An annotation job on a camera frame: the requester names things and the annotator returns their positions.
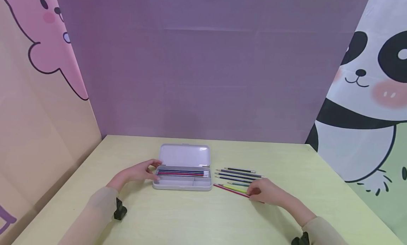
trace wooden table surface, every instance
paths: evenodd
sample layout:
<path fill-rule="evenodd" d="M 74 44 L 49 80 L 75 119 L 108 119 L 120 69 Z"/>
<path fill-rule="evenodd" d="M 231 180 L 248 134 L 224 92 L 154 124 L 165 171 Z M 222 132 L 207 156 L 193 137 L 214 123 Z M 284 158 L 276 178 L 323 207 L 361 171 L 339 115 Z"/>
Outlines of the wooden table surface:
<path fill-rule="evenodd" d="M 256 170 L 329 221 L 350 244 L 402 244 L 309 145 L 137 136 L 107 136 L 14 244 L 57 244 L 97 189 L 118 171 L 157 158 L 164 143 L 208 145 L 212 173 L 227 166 Z M 146 181 L 129 183 L 119 197 L 128 214 L 107 226 L 100 244 L 290 244 L 302 233 L 281 208 L 216 187 L 166 191 Z"/>

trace panda paw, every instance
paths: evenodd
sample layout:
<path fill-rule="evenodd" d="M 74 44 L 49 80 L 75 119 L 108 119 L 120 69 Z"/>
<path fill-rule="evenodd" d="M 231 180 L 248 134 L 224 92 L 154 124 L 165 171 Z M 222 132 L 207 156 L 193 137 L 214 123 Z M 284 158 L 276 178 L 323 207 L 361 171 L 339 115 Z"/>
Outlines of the panda paw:
<path fill-rule="evenodd" d="M 372 192 L 378 196 L 381 192 L 389 192 L 388 184 L 392 183 L 390 178 L 386 176 L 386 171 L 378 169 L 372 175 L 357 184 L 366 188 L 366 192 Z"/>

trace white pencil case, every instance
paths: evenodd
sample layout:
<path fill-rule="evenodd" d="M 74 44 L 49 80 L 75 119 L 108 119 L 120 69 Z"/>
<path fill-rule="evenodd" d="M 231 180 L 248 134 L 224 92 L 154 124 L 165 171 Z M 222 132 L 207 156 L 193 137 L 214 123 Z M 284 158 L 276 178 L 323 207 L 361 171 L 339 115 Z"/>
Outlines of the white pencil case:
<path fill-rule="evenodd" d="M 165 169 L 207 171 L 208 177 L 160 176 L 153 182 L 155 189 L 209 191 L 212 189 L 211 151 L 206 145 L 163 144 L 160 158 L 163 164 L 156 173 Z"/>

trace purple backdrop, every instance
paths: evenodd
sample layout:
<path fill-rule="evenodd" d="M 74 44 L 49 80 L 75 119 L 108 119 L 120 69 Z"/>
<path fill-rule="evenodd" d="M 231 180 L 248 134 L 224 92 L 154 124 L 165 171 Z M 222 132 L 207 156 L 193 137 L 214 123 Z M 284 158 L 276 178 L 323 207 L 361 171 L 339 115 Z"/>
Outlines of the purple backdrop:
<path fill-rule="evenodd" d="M 367 0 L 58 0 L 102 135 L 304 143 Z"/>

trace green pencil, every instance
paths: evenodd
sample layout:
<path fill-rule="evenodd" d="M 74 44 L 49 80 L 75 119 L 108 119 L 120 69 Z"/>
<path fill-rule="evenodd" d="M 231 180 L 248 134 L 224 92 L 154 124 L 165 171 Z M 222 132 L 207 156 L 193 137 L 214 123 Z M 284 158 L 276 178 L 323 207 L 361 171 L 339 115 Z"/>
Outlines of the green pencil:
<path fill-rule="evenodd" d="M 229 183 L 229 184 L 236 185 L 236 186 L 242 186 L 242 187 L 250 186 L 249 184 L 243 184 L 243 183 Z"/>

